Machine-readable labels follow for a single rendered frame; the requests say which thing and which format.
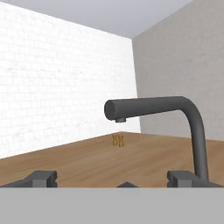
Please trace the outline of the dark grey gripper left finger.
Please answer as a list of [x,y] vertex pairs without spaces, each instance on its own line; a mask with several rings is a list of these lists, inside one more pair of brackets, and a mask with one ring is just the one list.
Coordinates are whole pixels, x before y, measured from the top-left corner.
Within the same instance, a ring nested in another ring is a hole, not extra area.
[[34,171],[26,178],[3,185],[3,187],[57,187],[56,171]]

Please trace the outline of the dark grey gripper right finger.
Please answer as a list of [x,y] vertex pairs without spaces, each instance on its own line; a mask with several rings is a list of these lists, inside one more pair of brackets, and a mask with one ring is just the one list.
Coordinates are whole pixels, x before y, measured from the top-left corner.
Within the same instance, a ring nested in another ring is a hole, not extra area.
[[168,187],[221,187],[221,185],[201,180],[190,171],[168,171]]

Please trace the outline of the dark grey sink faucet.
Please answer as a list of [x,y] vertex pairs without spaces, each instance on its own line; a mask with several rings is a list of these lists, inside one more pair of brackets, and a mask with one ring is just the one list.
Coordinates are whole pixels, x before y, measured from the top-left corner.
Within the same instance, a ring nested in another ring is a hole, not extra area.
[[183,96],[108,100],[104,114],[110,121],[124,123],[127,118],[181,110],[190,125],[194,172],[201,180],[209,181],[207,147],[204,125],[195,104]]

